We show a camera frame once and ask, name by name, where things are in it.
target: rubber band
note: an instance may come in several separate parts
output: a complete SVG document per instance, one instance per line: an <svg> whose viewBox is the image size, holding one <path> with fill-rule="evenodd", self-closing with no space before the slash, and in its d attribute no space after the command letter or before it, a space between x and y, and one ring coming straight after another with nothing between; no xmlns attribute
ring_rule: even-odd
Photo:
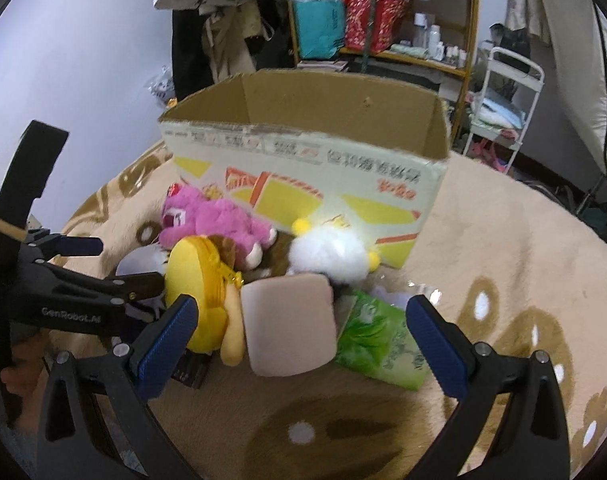
<svg viewBox="0 0 607 480"><path fill-rule="evenodd" d="M9 224L7 221L0 218L0 233L6 235L8 238L17 240L18 242L24 242L26 241L26 236L28 235L28 229L21 229L20 227Z"/></svg>

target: yellow pom-pom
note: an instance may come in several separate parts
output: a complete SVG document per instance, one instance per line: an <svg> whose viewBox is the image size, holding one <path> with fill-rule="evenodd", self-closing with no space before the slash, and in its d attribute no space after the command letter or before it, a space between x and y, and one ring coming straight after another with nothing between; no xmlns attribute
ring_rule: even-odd
<svg viewBox="0 0 607 480"><path fill-rule="evenodd" d="M370 272L377 270L377 267L381 265L381 258L379 257L379 254L375 253L375 251L370 251L368 253L368 263Z"/></svg>
<svg viewBox="0 0 607 480"><path fill-rule="evenodd" d="M301 236L303 234L306 234L310 229L311 229L312 225L311 223L306 220L305 218L299 218L296 219L293 222L293 235L295 236Z"/></svg>

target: yellow graphic on box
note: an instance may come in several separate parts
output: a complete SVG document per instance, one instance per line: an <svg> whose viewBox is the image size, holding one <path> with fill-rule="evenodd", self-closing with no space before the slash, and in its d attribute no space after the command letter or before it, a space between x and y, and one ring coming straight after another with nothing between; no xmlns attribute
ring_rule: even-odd
<svg viewBox="0 0 607 480"><path fill-rule="evenodd" d="M197 178L203 177L204 173L208 171L208 168L213 165L212 162L207 162L205 160L195 160L193 158L186 158L185 156L176 156L175 164L182 170L187 171L188 173L196 176Z"/></svg>
<svg viewBox="0 0 607 480"><path fill-rule="evenodd" d="M407 240L404 242L377 244L375 247L383 263L396 269L401 269L414 245L415 240Z"/></svg>
<svg viewBox="0 0 607 480"><path fill-rule="evenodd" d="M368 200L354 195L341 195L343 201L367 224L412 224L413 211Z"/></svg>
<svg viewBox="0 0 607 480"><path fill-rule="evenodd" d="M250 203L250 197L252 195L252 188L247 187L245 189L240 189L238 191L233 191L230 193L230 196L235 200L239 200L240 202Z"/></svg>
<svg viewBox="0 0 607 480"><path fill-rule="evenodd" d="M290 228L298 218L307 218L323 203L319 190L297 179L264 172L257 179L250 205L265 218Z"/></svg>

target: yellow plush toy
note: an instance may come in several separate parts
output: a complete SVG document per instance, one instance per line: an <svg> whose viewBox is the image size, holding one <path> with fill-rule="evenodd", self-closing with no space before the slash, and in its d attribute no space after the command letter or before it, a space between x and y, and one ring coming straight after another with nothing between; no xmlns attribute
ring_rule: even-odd
<svg viewBox="0 0 607 480"><path fill-rule="evenodd" d="M239 297L243 280L221 261L212 241L202 236L178 241L170 252L165 284L166 305L180 294L189 294L197 301L197 329L186 347L196 353L220 349L224 364L239 364L246 349Z"/></svg>

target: beige sponge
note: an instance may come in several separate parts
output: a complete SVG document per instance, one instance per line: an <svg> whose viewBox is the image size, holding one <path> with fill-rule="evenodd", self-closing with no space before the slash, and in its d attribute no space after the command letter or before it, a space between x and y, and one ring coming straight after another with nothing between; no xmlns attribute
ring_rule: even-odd
<svg viewBox="0 0 607 480"><path fill-rule="evenodd" d="M258 280L241 290L250 366L286 377L325 365L337 353L332 289L325 276Z"/></svg>

